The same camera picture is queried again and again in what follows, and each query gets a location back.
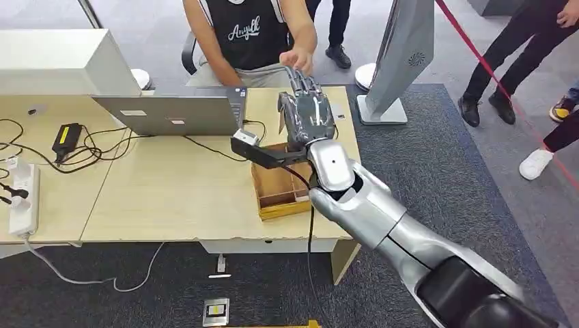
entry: yellow sneaker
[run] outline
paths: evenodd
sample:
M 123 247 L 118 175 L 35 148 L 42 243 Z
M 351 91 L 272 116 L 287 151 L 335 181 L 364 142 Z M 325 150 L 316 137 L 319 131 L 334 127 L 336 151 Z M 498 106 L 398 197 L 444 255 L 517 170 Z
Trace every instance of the yellow sneaker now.
M 561 123 L 567 116 L 569 116 L 576 105 L 577 104 L 571 99 L 562 97 L 562 99 L 549 110 L 549 117 L 551 117 L 555 122 Z

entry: robotic arm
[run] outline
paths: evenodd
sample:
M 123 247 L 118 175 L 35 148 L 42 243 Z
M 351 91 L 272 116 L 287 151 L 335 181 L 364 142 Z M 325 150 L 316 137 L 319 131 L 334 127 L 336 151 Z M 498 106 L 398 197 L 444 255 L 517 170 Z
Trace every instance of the robotic arm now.
M 265 150 L 236 136 L 234 152 L 266 168 L 310 161 L 314 207 L 388 260 L 437 327 L 564 327 L 526 307 L 522 289 L 481 256 L 413 219 L 388 186 L 332 139 L 335 123 L 321 87 L 287 71 L 294 96 L 281 93 L 278 110 L 295 152 Z

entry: wooden desk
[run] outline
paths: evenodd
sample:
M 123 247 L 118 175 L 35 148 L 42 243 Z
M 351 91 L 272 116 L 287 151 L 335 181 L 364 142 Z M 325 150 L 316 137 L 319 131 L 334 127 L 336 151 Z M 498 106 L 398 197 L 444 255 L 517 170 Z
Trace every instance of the wooden desk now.
M 280 91 L 283 90 L 249 90 L 246 118 L 268 127 L 262 145 L 287 140 L 285 131 L 277 133 Z M 359 160 L 345 88 L 327 87 L 324 91 L 333 106 L 346 116 L 337 122 L 339 141 L 351 158 Z M 262 133 L 260 125 L 246 128 L 256 135 Z M 194 139 L 231 154 L 228 137 Z M 128 156 L 112 164 L 81 240 L 201 241 L 206 248 L 218 245 L 218 249 L 235 250 L 243 245 L 255 252 L 268 252 L 267 247 L 286 243 L 305 251 L 308 231 L 309 213 L 261 221 L 250 163 L 231 161 L 182 137 L 155 137 L 138 140 Z M 335 245 L 332 263 L 337 284 L 359 245 L 319 214 L 315 217 L 314 236 L 322 248 Z
M 29 115 L 30 109 L 37 109 L 38 113 Z M 16 143 L 34 148 L 52 160 L 55 154 L 51 148 L 62 124 L 84 124 L 91 132 L 118 127 L 106 111 L 86 96 L 0 96 L 0 118 L 16 120 L 23 125 L 25 133 Z M 13 123 L 0 122 L 0 141 L 12 140 L 19 131 Z M 95 136 L 95 141 L 99 147 L 107 149 L 119 142 L 122 135 L 122 131 L 106 133 Z M 0 151 L 0 159 L 16 154 L 17 150 L 10 147 Z M 30 151 L 24 151 L 21 156 L 30 163 L 42 164 L 39 224 L 30 240 L 43 243 L 78 241 L 111 163 L 101 162 L 74 174 L 60 174 Z M 5 163 L 0 163 L 0 167 L 4 168 Z M 12 182 L 11 178 L 2 181 Z M 21 242 L 8 234 L 8 218 L 9 209 L 1 203 L 0 243 Z

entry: black pants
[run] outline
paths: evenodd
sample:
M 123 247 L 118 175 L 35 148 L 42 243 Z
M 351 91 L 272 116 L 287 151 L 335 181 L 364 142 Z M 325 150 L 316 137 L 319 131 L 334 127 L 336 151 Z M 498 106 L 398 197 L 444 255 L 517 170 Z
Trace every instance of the black pants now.
M 505 62 L 505 58 L 531 38 L 524 52 L 500 80 L 509 95 L 515 93 L 519 84 L 539 67 L 556 46 L 579 29 L 579 23 L 565 29 L 557 25 L 556 16 L 565 5 L 561 2 L 559 0 L 528 2 L 513 16 L 485 53 L 486 61 L 492 70 L 495 70 Z M 491 76 L 479 63 L 470 78 L 464 98 L 478 101 L 483 96 L 490 79 Z
M 563 120 L 543 142 L 551 152 L 558 152 L 579 140 L 579 111 L 574 111 Z
M 330 46 L 339 46 L 343 42 L 345 26 L 350 18 L 350 4 L 352 0 L 333 0 L 334 9 L 330 20 Z M 309 16 L 314 21 L 315 11 L 322 0 L 306 0 Z

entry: red rope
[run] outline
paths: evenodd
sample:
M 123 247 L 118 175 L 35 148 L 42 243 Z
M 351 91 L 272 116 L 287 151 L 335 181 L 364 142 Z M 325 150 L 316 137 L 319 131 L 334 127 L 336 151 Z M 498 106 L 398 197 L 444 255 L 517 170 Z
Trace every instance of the red rope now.
M 533 136 L 537 139 L 537 141 L 544 146 L 545 148 L 547 148 L 547 146 L 545 145 L 545 143 L 543 142 L 543 137 L 542 135 L 537 132 L 535 130 L 535 128 L 533 127 L 533 125 L 531 125 L 531 123 L 529 123 L 529 121 L 526 119 L 526 116 L 524 114 L 524 112 L 519 108 L 518 105 L 516 105 L 512 99 L 511 96 L 508 94 L 507 90 L 503 87 L 503 85 L 500 83 L 500 81 L 496 78 L 496 75 L 494 74 L 492 68 L 490 67 L 490 65 L 487 63 L 486 59 L 481 55 L 481 53 L 477 50 L 477 48 L 475 47 L 475 45 L 472 43 L 472 41 L 470 40 L 470 38 L 466 35 L 466 32 L 464 31 L 464 29 L 462 29 L 462 27 L 460 26 L 460 24 L 458 23 L 458 20 L 456 20 L 456 17 L 454 17 L 454 15 L 452 14 L 452 12 L 450 11 L 450 9 L 448 8 L 448 6 L 446 5 L 446 3 L 444 3 L 444 0 L 436 0 L 436 3 L 438 4 L 438 7 L 440 7 L 440 9 L 442 10 L 442 12 L 444 12 L 444 15 L 449 19 L 449 21 L 451 22 L 452 26 L 456 29 L 456 32 L 459 33 L 460 37 L 462 38 L 462 40 L 466 43 L 466 45 L 468 46 L 468 48 L 470 48 L 470 50 L 472 51 L 472 53 L 475 54 L 475 56 L 477 57 L 477 59 L 479 60 L 479 62 L 481 63 L 481 65 L 485 68 L 485 70 L 490 74 L 490 76 L 492 77 L 492 79 L 496 82 L 496 84 L 498 85 L 498 89 L 500 90 L 500 92 L 502 92 L 508 99 L 509 102 L 511 103 L 511 106 L 513 107 L 514 111 L 517 113 L 517 115 L 519 115 L 523 121 L 526 123 L 526 125 L 530 128 Z M 564 166 L 564 164 L 559 160 L 559 158 L 557 157 L 557 155 L 555 155 L 555 157 L 553 158 L 553 161 L 555 162 L 555 164 L 561 169 L 563 175 L 568 179 L 568 181 L 570 181 L 570 183 L 579 191 L 579 182 L 577 182 L 577 180 L 575 179 L 575 177 L 573 176 L 573 174 L 571 174 L 569 172 L 569 170 L 567 170 L 567 168 Z

